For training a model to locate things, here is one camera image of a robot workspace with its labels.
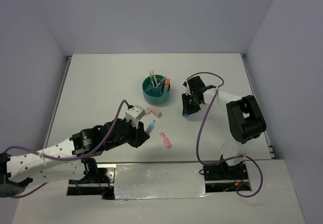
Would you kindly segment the blue highlighter marker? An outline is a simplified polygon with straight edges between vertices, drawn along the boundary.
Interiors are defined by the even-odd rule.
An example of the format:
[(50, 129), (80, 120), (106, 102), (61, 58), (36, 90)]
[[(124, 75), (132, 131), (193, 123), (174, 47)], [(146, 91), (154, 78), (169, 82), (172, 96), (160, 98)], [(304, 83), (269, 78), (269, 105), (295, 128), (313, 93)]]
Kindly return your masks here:
[(146, 133), (147, 133), (148, 135), (150, 135), (150, 134), (151, 134), (152, 130), (154, 129), (154, 126), (155, 126), (155, 120), (154, 120), (154, 121), (152, 121), (152, 122), (148, 125), (148, 127), (147, 127), (147, 129), (146, 129)]

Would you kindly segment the grey translucent highlighter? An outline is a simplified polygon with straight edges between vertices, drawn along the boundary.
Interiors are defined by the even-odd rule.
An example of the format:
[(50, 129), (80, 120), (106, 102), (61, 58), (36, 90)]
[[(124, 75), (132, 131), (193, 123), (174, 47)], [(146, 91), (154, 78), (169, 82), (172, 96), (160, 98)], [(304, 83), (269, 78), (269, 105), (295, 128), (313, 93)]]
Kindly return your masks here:
[(166, 78), (164, 83), (163, 95), (167, 94), (169, 90), (169, 86), (170, 86), (170, 78)]

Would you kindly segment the green gel pen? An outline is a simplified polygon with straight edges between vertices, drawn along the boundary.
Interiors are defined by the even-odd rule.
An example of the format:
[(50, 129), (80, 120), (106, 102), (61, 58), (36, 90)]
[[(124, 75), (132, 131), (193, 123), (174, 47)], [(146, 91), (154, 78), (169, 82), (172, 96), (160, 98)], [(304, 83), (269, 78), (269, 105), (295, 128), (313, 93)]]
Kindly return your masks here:
[(154, 79), (153, 79), (153, 76), (152, 76), (151, 71), (149, 72), (149, 77), (150, 77), (151, 85), (152, 85), (152, 87), (154, 88), (154, 87), (155, 87), (155, 84), (154, 84)]

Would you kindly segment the yellow gel pen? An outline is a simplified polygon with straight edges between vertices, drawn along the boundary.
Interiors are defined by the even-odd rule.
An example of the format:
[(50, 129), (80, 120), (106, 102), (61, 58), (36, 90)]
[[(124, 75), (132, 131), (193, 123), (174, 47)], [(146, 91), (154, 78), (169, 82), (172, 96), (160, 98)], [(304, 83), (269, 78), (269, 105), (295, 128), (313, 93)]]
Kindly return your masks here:
[(151, 73), (152, 73), (152, 76), (153, 76), (153, 79), (154, 79), (154, 82), (155, 82), (155, 87), (157, 87), (158, 81), (157, 81), (156, 75), (155, 75), (153, 70), (151, 71)]

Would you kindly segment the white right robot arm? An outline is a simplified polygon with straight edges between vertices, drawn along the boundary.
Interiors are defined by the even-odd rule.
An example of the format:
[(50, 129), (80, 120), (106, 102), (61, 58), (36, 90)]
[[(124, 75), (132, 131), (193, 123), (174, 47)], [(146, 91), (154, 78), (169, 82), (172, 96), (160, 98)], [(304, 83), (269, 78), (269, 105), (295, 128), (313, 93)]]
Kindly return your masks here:
[[(187, 117), (199, 112), (201, 110), (200, 106), (205, 104), (204, 94), (207, 94), (210, 102), (197, 134), (196, 157), (204, 166), (222, 164), (219, 168), (220, 175), (224, 179), (231, 179), (237, 173), (236, 165), (247, 158), (246, 151), (249, 142), (259, 138), (266, 131), (267, 125), (257, 100), (253, 95), (242, 97), (221, 91), (220, 88), (225, 84), (224, 79), (211, 72), (208, 74), (217, 77), (221, 82), (217, 86), (207, 86), (201, 79), (201, 74), (207, 74), (207, 72), (195, 73), (189, 76), (183, 83), (185, 93), (182, 94), (182, 116)], [(207, 162), (203, 161), (200, 157), (199, 145), (203, 127), (213, 106), (226, 112), (230, 138), (229, 146), (220, 156), (220, 159), (214, 162)]]

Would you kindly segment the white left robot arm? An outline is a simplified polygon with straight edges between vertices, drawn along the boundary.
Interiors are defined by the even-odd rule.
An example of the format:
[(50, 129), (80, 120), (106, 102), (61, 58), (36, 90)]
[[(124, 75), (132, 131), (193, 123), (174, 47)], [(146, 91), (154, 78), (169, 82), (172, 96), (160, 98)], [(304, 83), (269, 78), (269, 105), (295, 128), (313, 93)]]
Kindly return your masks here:
[(135, 126), (126, 119), (84, 129), (51, 147), (13, 156), (1, 153), (1, 197), (26, 197), (26, 188), (40, 189), (49, 182), (68, 179), (77, 184), (111, 182), (99, 170), (96, 156), (123, 144), (138, 148), (150, 138), (144, 124)]

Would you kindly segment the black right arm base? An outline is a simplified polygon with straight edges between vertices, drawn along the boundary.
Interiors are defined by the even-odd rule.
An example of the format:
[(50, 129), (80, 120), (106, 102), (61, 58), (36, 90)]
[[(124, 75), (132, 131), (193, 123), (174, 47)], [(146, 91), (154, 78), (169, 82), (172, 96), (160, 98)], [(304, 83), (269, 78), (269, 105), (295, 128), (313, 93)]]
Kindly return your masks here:
[(199, 174), (204, 177), (206, 193), (251, 191), (248, 172), (244, 162), (229, 166), (226, 162), (203, 166)]

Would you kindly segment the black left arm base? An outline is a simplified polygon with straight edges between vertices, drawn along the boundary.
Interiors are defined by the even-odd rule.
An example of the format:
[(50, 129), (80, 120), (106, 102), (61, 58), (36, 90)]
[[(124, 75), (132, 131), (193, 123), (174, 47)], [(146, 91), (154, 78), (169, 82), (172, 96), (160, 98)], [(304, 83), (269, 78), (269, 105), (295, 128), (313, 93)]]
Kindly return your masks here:
[(93, 158), (83, 159), (73, 173), (80, 171), (81, 177), (73, 177), (68, 183), (68, 196), (98, 195), (103, 200), (115, 199), (116, 166), (97, 163)]

